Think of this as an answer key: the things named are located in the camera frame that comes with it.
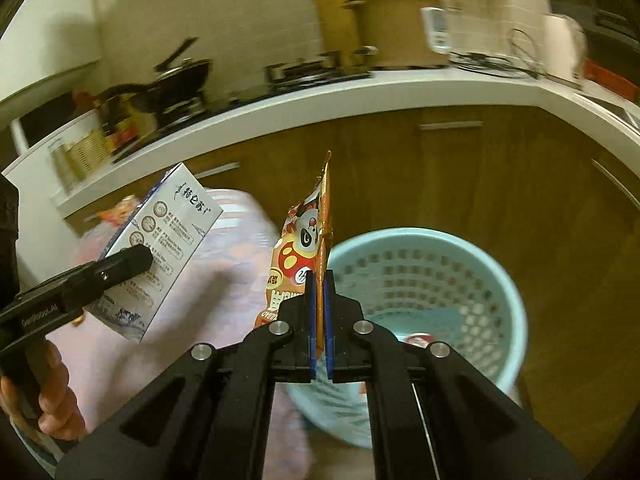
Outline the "person's left hand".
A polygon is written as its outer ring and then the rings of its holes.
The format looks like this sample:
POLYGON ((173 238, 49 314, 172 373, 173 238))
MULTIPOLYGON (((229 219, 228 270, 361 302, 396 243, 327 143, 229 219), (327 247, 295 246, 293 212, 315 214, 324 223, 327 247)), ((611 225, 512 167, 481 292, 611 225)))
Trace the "person's left hand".
MULTIPOLYGON (((41 416, 38 419, 39 432, 62 441, 81 440, 86 434, 86 422, 78 408, 77 398, 70 388, 70 374, 62 361, 58 347, 46 341, 43 357, 47 362, 46 381, 38 396, 41 416)), ((24 419, 20 407, 20 389, 9 377, 1 377, 1 407, 9 420, 29 437, 38 437, 24 419)))

